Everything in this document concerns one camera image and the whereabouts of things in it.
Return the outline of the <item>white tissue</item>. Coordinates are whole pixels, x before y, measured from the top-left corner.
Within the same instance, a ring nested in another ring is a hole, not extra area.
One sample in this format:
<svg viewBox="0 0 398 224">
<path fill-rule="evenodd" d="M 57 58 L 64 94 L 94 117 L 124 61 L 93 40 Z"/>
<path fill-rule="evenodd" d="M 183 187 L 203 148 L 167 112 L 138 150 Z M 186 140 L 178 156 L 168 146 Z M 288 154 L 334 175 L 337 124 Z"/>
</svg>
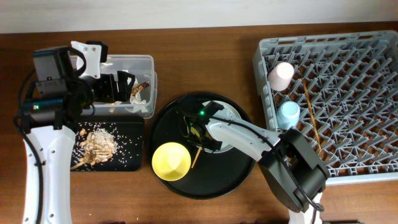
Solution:
<svg viewBox="0 0 398 224">
<path fill-rule="evenodd" d="M 137 93 L 135 96 L 130 96 L 130 104 L 136 104 L 136 106 L 133 107 L 133 109 L 129 109 L 126 108 L 126 110 L 130 113 L 138 113 L 138 112 L 142 112 L 142 113 L 147 113 L 148 109 L 146 106 L 144 106 L 144 104 L 147 103 L 146 100 L 143 100 L 141 98 L 141 92 Z"/>
</svg>

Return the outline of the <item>gold snack wrapper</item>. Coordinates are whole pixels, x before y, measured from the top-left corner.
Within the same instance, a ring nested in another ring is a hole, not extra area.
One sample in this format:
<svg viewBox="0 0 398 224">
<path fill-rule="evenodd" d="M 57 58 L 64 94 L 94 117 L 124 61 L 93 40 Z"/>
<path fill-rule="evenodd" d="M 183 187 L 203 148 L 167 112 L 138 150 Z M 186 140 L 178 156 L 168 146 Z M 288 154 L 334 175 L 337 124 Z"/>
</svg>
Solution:
<svg viewBox="0 0 398 224">
<path fill-rule="evenodd" d="M 149 82 L 143 82 L 138 85 L 134 85 L 131 90 L 131 96 L 135 96 L 137 93 L 141 92 L 143 89 L 149 87 Z"/>
</svg>

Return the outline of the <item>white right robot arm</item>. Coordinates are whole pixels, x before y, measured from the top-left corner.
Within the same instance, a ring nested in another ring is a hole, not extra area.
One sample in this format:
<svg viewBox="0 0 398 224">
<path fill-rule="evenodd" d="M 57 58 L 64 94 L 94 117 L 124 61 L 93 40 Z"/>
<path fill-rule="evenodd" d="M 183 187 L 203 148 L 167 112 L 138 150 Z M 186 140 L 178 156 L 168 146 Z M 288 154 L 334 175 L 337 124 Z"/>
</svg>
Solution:
<svg viewBox="0 0 398 224">
<path fill-rule="evenodd" d="M 321 223 L 320 198 L 329 172 L 300 131 L 262 129 L 215 101 L 180 100 L 178 113 L 194 145 L 211 152 L 227 145 L 255 160 L 272 193 L 289 209 L 291 223 Z"/>
</svg>

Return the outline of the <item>yellow bowl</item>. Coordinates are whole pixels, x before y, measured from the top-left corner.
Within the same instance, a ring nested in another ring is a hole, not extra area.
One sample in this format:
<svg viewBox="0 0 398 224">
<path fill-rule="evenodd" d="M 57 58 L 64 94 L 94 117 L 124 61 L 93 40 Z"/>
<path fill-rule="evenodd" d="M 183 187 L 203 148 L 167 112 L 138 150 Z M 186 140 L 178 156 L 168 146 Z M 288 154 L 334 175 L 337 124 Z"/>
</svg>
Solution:
<svg viewBox="0 0 398 224">
<path fill-rule="evenodd" d="M 159 146 L 151 160 L 156 176 L 169 182 L 186 176 L 191 168 L 191 163 L 192 159 L 188 149 L 176 142 L 167 142 Z"/>
</svg>

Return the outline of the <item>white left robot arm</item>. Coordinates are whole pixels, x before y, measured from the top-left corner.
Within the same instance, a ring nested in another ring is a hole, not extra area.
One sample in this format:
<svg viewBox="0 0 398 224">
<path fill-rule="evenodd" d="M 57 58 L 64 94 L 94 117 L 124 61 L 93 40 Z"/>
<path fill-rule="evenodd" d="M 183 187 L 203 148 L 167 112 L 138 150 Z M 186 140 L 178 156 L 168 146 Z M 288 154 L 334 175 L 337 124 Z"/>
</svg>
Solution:
<svg viewBox="0 0 398 224">
<path fill-rule="evenodd" d="M 37 78 L 21 85 L 13 119 L 27 154 L 23 223 L 71 223 L 75 121 L 96 102 L 127 101 L 135 80 L 124 71 L 101 73 L 107 58 L 108 45 L 94 40 L 33 53 Z"/>
</svg>

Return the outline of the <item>pink plastic cup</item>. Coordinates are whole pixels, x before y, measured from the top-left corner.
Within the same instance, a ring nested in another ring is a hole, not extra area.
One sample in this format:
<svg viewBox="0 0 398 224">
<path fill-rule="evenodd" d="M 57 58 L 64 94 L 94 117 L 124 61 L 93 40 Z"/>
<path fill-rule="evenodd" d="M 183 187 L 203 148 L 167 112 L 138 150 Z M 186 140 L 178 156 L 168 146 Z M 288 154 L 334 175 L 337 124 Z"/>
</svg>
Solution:
<svg viewBox="0 0 398 224">
<path fill-rule="evenodd" d="M 294 75 L 294 67 L 287 62 L 277 64 L 268 74 L 267 78 L 272 90 L 285 90 Z"/>
</svg>

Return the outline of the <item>grey round plate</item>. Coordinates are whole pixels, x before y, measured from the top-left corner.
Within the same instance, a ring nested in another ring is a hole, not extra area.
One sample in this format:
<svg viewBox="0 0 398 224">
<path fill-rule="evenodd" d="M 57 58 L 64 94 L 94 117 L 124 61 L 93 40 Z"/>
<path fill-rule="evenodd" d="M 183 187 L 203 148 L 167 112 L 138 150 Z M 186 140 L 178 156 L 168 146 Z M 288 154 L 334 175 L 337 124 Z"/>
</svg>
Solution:
<svg viewBox="0 0 398 224">
<path fill-rule="evenodd" d="M 239 114 L 239 112 L 238 112 L 233 106 L 231 106 L 230 104 L 228 104 L 228 103 L 226 103 L 226 102 L 224 102 L 224 101 L 218 101 L 218 100 L 215 100 L 215 102 L 218 103 L 218 104 L 223 105 L 224 108 L 230 110 L 230 112 L 232 112 L 232 114 L 234 114 L 234 115 L 237 116 L 238 118 L 241 118 L 241 115 Z M 233 148 L 232 145 L 226 144 L 226 143 L 223 142 L 222 145 L 221 145 L 220 150 L 212 151 L 212 150 L 210 150 L 210 149 L 208 149 L 208 148 L 204 148 L 204 151 L 207 152 L 207 153 L 215 153 L 215 154 L 218 154 L 218 153 L 224 153 L 224 152 L 226 152 L 226 151 L 229 151 L 229 150 L 232 149 L 232 148 Z"/>
</svg>

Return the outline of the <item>wooden chopstick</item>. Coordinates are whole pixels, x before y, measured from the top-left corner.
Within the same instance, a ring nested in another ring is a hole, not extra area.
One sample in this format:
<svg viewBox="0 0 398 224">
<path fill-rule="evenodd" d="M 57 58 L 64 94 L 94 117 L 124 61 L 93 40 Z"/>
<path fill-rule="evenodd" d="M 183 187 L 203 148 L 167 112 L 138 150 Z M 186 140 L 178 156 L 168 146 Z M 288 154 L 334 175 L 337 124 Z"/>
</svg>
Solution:
<svg viewBox="0 0 398 224">
<path fill-rule="evenodd" d="M 193 162 L 191 164 L 191 169 L 194 168 L 194 166 L 195 166 L 195 164 L 197 162 L 198 156 L 200 155 L 201 151 L 202 151 L 202 147 L 199 147 L 198 150 L 197 150 L 197 153 L 195 154 L 194 160 L 193 160 Z"/>
<path fill-rule="evenodd" d="M 306 96 L 306 99 L 307 99 L 308 110 L 310 112 L 310 118 L 311 118 L 311 121 L 312 121 L 312 124 L 313 124 L 313 128 L 314 128 L 315 139 L 317 141 L 318 149 L 316 150 L 316 153 L 319 154 L 321 152 L 321 150 L 322 150 L 322 147 L 321 147 L 321 144 L 320 144 L 320 137 L 318 135 L 318 130 L 317 130 L 317 127 L 316 127 L 315 117 L 313 115 L 313 108 L 312 108 L 312 104 L 311 104 L 311 101 L 310 101 L 310 95 L 309 95 L 309 92 L 308 92 L 308 89 L 307 89 L 307 85 L 306 85 L 306 82 L 305 82 L 304 79 L 302 80 L 302 83 L 303 83 L 303 89 L 304 89 L 304 92 L 305 92 L 305 96 Z"/>
</svg>

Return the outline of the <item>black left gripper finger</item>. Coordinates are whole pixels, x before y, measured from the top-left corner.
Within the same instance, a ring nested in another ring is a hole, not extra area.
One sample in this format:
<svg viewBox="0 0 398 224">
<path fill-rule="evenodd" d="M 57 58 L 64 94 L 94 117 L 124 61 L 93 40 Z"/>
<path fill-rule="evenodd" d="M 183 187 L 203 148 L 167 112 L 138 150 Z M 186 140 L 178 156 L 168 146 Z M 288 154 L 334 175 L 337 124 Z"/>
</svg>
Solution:
<svg viewBox="0 0 398 224">
<path fill-rule="evenodd" d="M 132 86 L 135 82 L 135 75 L 125 71 L 118 71 L 117 76 L 118 76 L 117 80 L 118 92 L 131 93 Z"/>
<path fill-rule="evenodd" d="M 130 99 L 132 90 L 132 82 L 118 82 L 117 83 L 117 101 L 127 101 Z"/>
</svg>

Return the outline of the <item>blue plastic cup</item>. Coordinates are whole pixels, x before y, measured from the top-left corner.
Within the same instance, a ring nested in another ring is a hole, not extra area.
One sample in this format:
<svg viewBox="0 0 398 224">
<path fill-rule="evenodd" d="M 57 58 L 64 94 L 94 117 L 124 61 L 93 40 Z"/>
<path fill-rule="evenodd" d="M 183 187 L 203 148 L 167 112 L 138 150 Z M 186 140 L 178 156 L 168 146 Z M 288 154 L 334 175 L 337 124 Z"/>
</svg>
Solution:
<svg viewBox="0 0 398 224">
<path fill-rule="evenodd" d="M 280 129 L 290 129 L 299 123 L 300 107 L 293 101 L 281 104 L 276 113 L 277 124 Z"/>
</svg>

